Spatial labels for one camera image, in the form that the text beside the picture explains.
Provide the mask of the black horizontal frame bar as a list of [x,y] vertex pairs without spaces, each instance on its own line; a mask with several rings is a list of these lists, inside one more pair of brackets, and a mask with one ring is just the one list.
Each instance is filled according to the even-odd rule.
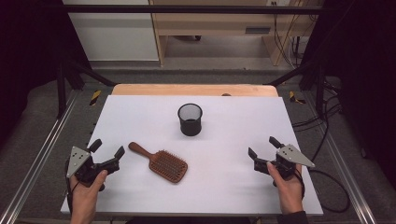
[[238,6],[142,6],[142,5],[44,5],[47,10],[66,13],[192,13],[192,14],[281,14],[319,15],[325,7],[238,7]]

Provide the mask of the white board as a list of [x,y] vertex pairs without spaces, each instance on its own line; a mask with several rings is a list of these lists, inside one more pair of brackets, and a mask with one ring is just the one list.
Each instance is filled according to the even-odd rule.
[[[181,132],[177,116],[189,103],[203,110],[202,130],[195,136]],[[273,180],[255,171],[248,156],[250,147],[273,160],[270,136],[285,145],[297,143],[280,97],[110,95],[92,134],[102,141],[94,161],[106,161],[136,142],[150,153],[166,150],[179,156],[188,171],[171,183],[150,171],[147,158],[126,150],[120,169],[99,194],[97,211],[116,216],[277,214]]]

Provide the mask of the brown wooden hairbrush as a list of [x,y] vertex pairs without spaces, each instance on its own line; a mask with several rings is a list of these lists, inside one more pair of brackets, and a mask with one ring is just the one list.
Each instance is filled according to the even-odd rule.
[[171,183],[178,183],[188,171],[188,164],[185,161],[166,150],[149,153],[136,142],[131,142],[128,148],[147,157],[148,168]]

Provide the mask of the black mesh cup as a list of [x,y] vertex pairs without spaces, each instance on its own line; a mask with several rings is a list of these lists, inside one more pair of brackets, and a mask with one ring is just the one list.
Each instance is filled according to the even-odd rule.
[[182,105],[177,111],[180,130],[187,136],[195,136],[202,130],[201,118],[203,110],[197,104],[189,103]]

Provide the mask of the black metal stand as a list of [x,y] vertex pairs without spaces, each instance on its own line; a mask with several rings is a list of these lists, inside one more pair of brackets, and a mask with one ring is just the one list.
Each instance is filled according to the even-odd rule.
[[84,66],[75,61],[63,61],[61,62],[56,71],[56,81],[58,90],[58,115],[57,118],[61,118],[66,111],[66,92],[65,82],[68,81],[73,90],[82,90],[85,82],[81,78],[81,74],[85,74],[100,83],[108,86],[115,87],[116,82],[111,81],[98,73],[94,72],[91,68]]
[[299,87],[303,91],[309,91],[313,86],[316,86],[316,99],[315,99],[315,110],[321,119],[324,118],[324,81],[325,74],[321,63],[315,63],[310,60],[299,67],[291,70],[286,75],[279,77],[269,82],[270,86],[277,87],[287,80],[302,75]]

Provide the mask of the white cabinet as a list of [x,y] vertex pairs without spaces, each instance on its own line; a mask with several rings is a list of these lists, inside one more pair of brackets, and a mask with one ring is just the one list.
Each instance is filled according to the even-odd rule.
[[149,13],[69,13],[91,62],[158,61]]

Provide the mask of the dark curtain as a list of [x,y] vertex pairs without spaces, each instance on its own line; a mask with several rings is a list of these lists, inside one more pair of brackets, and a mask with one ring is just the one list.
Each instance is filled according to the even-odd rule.
[[341,100],[363,147],[396,188],[396,0],[324,0],[304,60],[334,31],[321,68],[339,77]]
[[27,106],[29,92],[56,78],[64,58],[90,64],[63,0],[0,0],[0,147]]

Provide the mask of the light wooden desk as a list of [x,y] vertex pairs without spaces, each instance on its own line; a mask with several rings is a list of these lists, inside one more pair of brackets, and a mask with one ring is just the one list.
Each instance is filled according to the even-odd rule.
[[[324,0],[148,0],[152,6],[238,6],[238,7],[321,7]],[[290,40],[309,36],[316,15],[189,14],[152,15],[158,49],[164,52],[164,39],[171,35],[259,36],[274,66],[286,60]]]

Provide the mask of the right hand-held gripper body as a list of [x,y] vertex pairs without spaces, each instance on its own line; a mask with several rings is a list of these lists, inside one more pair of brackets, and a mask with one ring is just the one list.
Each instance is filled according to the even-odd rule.
[[[267,160],[260,159],[256,153],[253,153],[254,170],[269,174]],[[309,160],[299,149],[293,145],[281,145],[276,152],[276,158],[271,163],[278,170],[279,174],[288,179],[296,171],[296,165],[301,164],[307,167],[314,167],[315,164]]]

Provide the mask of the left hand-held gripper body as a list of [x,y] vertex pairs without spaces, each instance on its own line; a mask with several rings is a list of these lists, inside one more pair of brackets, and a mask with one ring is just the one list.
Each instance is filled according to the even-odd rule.
[[75,177],[84,186],[90,187],[96,177],[106,170],[93,162],[93,152],[90,148],[72,147],[65,176],[68,179]]

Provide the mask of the light wooden table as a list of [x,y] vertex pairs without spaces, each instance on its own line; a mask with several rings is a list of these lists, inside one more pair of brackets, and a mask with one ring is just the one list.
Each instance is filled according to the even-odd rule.
[[112,95],[203,95],[277,97],[274,86],[251,84],[118,84]]

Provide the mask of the person's right hand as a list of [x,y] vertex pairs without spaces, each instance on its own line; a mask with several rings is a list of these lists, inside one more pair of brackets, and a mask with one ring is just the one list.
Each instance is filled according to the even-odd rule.
[[285,180],[271,162],[267,162],[267,169],[274,179],[278,190],[280,210],[283,215],[289,215],[304,210],[303,184],[301,182],[301,167],[298,166],[294,175]]

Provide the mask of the aluminium rail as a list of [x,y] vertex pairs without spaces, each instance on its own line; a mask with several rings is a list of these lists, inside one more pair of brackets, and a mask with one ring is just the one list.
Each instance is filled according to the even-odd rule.
[[355,180],[353,174],[351,173],[349,167],[347,166],[346,161],[340,153],[338,146],[336,145],[332,134],[330,131],[326,131],[327,125],[320,124],[319,128],[324,135],[324,142],[328,147],[328,151],[330,157],[332,158],[332,162],[337,171],[337,174],[340,176],[341,182],[343,183],[346,191],[349,195],[349,199],[351,204],[357,214],[361,224],[377,224],[375,220],[375,216],[366,202],[361,189]]
[[61,134],[65,123],[67,122],[80,91],[71,91],[66,102],[64,113],[54,122],[45,142],[38,151],[33,164],[25,175],[18,190],[14,194],[11,202],[0,216],[0,224],[14,224],[17,217],[25,204],[36,180],[38,179],[56,141]]

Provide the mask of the person's left hand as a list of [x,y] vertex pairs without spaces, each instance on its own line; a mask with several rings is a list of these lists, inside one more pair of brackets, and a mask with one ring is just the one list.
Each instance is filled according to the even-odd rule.
[[102,172],[96,177],[90,187],[84,186],[75,177],[70,179],[70,188],[73,195],[71,216],[74,214],[95,216],[99,189],[106,182],[106,177],[107,171]]

